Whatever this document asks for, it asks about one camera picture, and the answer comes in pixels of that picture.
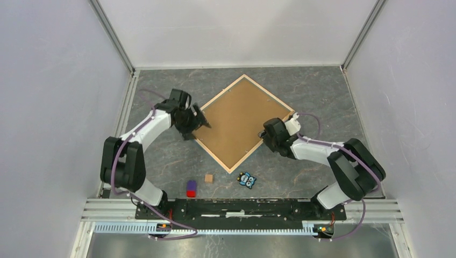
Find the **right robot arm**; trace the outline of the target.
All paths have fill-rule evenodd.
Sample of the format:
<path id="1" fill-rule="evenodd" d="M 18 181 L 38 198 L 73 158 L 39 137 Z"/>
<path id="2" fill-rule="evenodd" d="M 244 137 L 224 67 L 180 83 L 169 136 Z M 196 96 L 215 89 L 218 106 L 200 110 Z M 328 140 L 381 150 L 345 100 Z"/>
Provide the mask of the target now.
<path id="1" fill-rule="evenodd" d="M 325 219 L 337 205 L 360 201 L 380 189 L 386 172 L 359 139 L 346 142 L 316 140 L 301 135 L 300 128 L 296 118 L 289 117 L 286 121 L 272 118 L 263 124 L 259 138 L 272 152 L 283 157 L 331 168 L 336 182 L 311 199 L 310 211 L 315 218 Z"/>

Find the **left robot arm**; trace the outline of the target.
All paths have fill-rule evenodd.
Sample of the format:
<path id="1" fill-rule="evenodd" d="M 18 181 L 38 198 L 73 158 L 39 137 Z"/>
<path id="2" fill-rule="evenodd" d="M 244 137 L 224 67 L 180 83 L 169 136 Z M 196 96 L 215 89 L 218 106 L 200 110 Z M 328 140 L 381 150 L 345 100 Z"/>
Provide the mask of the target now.
<path id="1" fill-rule="evenodd" d="M 149 204 L 156 219 L 169 212 L 166 193 L 146 179 L 144 152 L 157 137 L 174 127 L 184 140 L 193 140 L 194 131 L 210 127 L 191 95 L 172 89 L 168 98 L 155 104 L 149 114 L 133 129 L 120 137 L 108 137 L 103 146 L 100 178 L 111 186 L 115 195 L 129 194 Z"/>

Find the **blue owl toy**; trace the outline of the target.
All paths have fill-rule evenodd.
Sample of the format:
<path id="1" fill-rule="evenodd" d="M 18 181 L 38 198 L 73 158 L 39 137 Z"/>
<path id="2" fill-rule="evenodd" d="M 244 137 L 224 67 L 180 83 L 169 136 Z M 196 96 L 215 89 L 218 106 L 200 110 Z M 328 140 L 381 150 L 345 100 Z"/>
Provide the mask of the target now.
<path id="1" fill-rule="evenodd" d="M 240 185 L 243 185 L 247 187 L 248 189 L 252 189 L 257 178 L 252 176 L 248 172 L 241 172 L 239 176 L 237 177 L 237 181 L 239 182 Z"/>

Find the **small wooden cube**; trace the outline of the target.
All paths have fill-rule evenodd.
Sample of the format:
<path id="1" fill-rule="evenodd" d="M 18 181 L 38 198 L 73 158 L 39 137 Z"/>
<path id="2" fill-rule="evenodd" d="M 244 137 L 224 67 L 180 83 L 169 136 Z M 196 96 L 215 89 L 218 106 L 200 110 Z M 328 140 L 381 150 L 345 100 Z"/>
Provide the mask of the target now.
<path id="1" fill-rule="evenodd" d="M 213 182 L 213 174 L 206 174 L 204 177 L 205 183 L 212 183 Z"/>

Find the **purple red toy block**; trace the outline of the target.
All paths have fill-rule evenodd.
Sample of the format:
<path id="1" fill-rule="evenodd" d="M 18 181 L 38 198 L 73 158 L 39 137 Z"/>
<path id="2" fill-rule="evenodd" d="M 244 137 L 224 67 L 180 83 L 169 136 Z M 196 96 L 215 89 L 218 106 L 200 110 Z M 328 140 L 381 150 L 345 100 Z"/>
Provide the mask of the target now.
<path id="1" fill-rule="evenodd" d="M 188 198 L 195 198 L 197 195 L 197 182 L 195 180 L 189 180 L 186 186 L 186 196 Z"/>

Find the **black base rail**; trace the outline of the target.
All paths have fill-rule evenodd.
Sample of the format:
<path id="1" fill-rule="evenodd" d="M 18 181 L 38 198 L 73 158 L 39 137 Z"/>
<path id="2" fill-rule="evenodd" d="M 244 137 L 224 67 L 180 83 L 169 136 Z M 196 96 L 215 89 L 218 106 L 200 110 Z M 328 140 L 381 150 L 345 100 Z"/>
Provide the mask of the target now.
<path id="1" fill-rule="evenodd" d="M 200 235 L 304 234 L 318 236 L 347 218 L 341 204 L 325 209 L 310 199 L 171 199 L 152 211 L 134 203 L 135 218 L 152 222 L 156 238 Z"/>

